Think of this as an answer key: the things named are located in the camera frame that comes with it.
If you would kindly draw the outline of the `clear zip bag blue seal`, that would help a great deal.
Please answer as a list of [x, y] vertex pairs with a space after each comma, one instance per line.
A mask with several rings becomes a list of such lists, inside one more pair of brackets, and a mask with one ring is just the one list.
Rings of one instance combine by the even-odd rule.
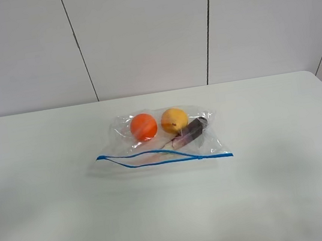
[[[161, 126], [161, 116], [167, 109], [177, 108], [188, 115], [188, 124], [195, 118], [204, 117], [208, 121], [203, 134], [178, 150], [164, 150], [162, 147], [176, 134], [165, 132]], [[130, 122], [134, 116], [146, 113], [152, 115], [158, 125], [154, 138], [139, 142], [130, 131]], [[134, 113], [115, 117], [108, 130], [105, 146], [89, 168], [92, 176], [105, 177], [106, 175], [119, 175], [123, 172], [155, 168], [159, 166], [175, 165], [187, 161], [203, 159], [231, 158], [233, 153], [223, 145], [215, 135], [212, 125], [215, 114], [213, 111], [200, 107], [178, 105], [161, 109], [146, 109]]]

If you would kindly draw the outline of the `yellow round fruit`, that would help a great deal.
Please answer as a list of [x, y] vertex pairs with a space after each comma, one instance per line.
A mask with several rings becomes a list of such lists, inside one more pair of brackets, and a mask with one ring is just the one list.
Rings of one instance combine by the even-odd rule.
[[170, 108], [161, 116], [162, 129], [170, 134], [179, 133], [188, 125], [188, 115], [181, 109]]

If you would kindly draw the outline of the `orange round fruit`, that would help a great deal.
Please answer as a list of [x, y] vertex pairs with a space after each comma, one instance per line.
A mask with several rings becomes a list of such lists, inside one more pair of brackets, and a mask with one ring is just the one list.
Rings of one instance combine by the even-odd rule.
[[148, 141], [156, 136], [158, 125], [152, 115], [141, 113], [131, 120], [130, 131], [139, 142]]

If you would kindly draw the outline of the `purple eggplant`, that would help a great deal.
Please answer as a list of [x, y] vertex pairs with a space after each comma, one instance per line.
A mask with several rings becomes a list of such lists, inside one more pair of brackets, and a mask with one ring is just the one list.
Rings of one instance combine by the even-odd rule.
[[182, 129], [173, 139], [166, 143], [162, 149], [178, 150], [201, 136], [207, 128], [208, 121], [204, 117], [195, 118], [184, 129]]

